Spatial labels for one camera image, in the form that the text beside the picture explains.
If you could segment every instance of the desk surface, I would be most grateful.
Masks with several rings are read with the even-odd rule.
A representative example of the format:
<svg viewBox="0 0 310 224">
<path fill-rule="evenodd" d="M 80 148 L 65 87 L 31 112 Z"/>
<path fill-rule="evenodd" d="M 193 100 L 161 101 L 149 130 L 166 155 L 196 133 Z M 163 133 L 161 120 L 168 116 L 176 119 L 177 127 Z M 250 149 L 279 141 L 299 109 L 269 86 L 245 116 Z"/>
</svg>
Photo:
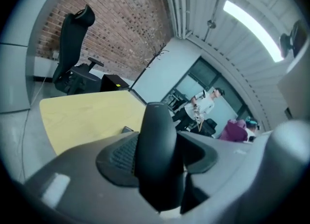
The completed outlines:
<svg viewBox="0 0 310 224">
<path fill-rule="evenodd" d="M 120 134 L 124 126 L 140 131 L 145 106 L 128 91 L 112 91 L 43 99 L 40 111 L 57 155 Z"/>
</svg>

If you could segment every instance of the pink jacket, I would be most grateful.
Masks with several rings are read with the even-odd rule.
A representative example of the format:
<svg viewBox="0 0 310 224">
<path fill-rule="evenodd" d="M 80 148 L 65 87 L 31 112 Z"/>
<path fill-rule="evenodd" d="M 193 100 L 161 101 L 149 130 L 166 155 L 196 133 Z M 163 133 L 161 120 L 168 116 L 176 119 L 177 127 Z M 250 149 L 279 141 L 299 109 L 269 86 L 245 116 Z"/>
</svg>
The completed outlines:
<svg viewBox="0 0 310 224">
<path fill-rule="evenodd" d="M 244 120 L 229 120 L 219 139 L 233 142 L 242 142 L 248 140 L 246 122 Z"/>
</svg>

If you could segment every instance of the red brick wall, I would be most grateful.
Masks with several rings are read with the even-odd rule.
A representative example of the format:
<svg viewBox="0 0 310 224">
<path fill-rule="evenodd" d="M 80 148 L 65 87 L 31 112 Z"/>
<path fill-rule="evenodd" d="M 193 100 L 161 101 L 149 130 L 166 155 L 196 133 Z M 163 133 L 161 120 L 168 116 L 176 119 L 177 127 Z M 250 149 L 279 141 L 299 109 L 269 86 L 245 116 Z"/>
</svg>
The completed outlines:
<svg viewBox="0 0 310 224">
<path fill-rule="evenodd" d="M 172 34 L 166 0 L 59 0 L 46 20 L 37 45 L 37 56 L 52 58 L 59 50 L 64 17 L 90 5 L 96 21 L 89 27 L 81 51 L 105 63 L 97 67 L 134 80 L 152 58 L 154 49 L 167 43 Z"/>
</svg>

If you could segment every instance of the fluorescent light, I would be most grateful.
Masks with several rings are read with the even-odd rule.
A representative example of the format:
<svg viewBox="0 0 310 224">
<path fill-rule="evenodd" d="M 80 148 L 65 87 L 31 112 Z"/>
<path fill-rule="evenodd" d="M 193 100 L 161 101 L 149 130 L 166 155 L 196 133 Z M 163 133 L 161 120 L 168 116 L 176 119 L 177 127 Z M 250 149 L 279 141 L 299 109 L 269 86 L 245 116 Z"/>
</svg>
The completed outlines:
<svg viewBox="0 0 310 224">
<path fill-rule="evenodd" d="M 225 2 L 224 11 L 245 25 L 260 40 L 275 62 L 283 60 L 277 44 L 252 16 L 228 0 Z"/>
</svg>

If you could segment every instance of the white ceiling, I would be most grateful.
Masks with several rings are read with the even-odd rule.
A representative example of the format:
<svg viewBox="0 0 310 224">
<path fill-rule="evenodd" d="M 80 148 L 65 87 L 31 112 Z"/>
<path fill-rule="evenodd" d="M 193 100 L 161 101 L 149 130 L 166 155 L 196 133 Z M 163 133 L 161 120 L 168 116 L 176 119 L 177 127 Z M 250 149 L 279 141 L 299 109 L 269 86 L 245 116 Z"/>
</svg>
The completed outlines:
<svg viewBox="0 0 310 224">
<path fill-rule="evenodd" d="M 254 106 L 265 130 L 273 129 L 287 120 L 287 104 L 277 83 L 293 56 L 290 53 L 286 60 L 274 62 L 251 31 L 223 11 L 225 1 L 168 0 L 175 34 L 194 42 L 226 67 L 246 92 L 248 100 L 244 100 L 249 107 Z M 276 43 L 282 33 L 290 33 L 300 18 L 291 0 L 229 1 L 254 17 Z M 212 16 L 217 27 L 208 30 L 207 21 Z"/>
</svg>

